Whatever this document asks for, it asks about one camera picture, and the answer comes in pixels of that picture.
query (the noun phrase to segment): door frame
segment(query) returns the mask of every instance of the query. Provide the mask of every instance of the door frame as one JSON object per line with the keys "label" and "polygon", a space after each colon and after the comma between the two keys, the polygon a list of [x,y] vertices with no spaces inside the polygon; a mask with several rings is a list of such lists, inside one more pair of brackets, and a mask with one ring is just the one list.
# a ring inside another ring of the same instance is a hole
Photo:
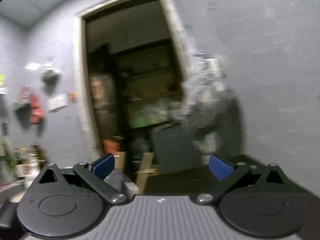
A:
{"label": "door frame", "polygon": [[[89,149],[89,161],[100,158],[103,150],[91,101],[90,82],[87,71],[85,23],[88,17],[92,17],[92,15],[102,12],[105,9],[128,1],[130,0],[108,0],[80,12],[74,18],[73,66],[76,91],[78,94],[78,112]],[[191,64],[188,57],[186,30],[173,1],[159,0],[159,2],[170,31],[183,79],[186,80],[188,78],[188,69],[190,69],[189,65]]]}

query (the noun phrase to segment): black round disc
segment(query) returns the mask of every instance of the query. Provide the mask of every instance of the black round disc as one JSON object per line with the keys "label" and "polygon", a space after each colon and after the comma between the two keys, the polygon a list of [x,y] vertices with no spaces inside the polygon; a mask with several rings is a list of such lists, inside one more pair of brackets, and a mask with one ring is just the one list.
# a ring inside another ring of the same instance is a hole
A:
{"label": "black round disc", "polygon": [[79,234],[94,225],[102,213],[103,202],[96,193],[54,183],[43,193],[27,192],[17,209],[20,223],[28,231],[45,237]]}
{"label": "black round disc", "polygon": [[279,185],[242,187],[226,194],[220,202],[223,218],[250,236],[271,238],[290,235],[303,225],[305,207],[295,193]]}

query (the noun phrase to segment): red hanging object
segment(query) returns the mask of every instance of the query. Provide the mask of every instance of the red hanging object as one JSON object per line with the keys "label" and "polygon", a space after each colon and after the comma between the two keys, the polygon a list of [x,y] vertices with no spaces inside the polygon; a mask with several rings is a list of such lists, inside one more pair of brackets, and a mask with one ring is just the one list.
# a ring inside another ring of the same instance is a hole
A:
{"label": "red hanging object", "polygon": [[30,95],[30,106],[32,108],[30,122],[32,124],[39,124],[44,119],[44,111],[40,107],[39,98],[37,95]]}

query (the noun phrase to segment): triangular cutout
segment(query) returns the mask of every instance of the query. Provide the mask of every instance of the triangular cutout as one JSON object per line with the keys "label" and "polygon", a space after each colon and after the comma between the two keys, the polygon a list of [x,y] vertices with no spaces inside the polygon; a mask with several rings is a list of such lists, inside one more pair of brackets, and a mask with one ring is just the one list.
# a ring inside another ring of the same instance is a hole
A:
{"label": "triangular cutout", "polygon": [[44,175],[42,176],[41,180],[39,181],[40,184],[43,183],[50,183],[50,182],[56,182],[57,177],[54,174],[52,169],[47,169],[47,171],[44,173]]}
{"label": "triangular cutout", "polygon": [[277,171],[271,170],[266,182],[271,183],[278,183],[278,184],[284,184],[282,178],[280,177],[279,173]]}

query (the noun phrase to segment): blue pad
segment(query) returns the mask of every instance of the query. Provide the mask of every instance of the blue pad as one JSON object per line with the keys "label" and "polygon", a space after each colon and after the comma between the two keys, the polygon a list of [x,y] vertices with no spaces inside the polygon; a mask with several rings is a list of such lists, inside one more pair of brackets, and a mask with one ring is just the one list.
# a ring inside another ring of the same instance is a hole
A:
{"label": "blue pad", "polygon": [[209,170],[218,180],[223,180],[225,177],[233,173],[233,168],[231,166],[225,164],[214,155],[211,155],[209,158]]}
{"label": "blue pad", "polygon": [[115,157],[111,154],[101,162],[94,165],[91,169],[92,173],[99,179],[104,180],[115,168]]}

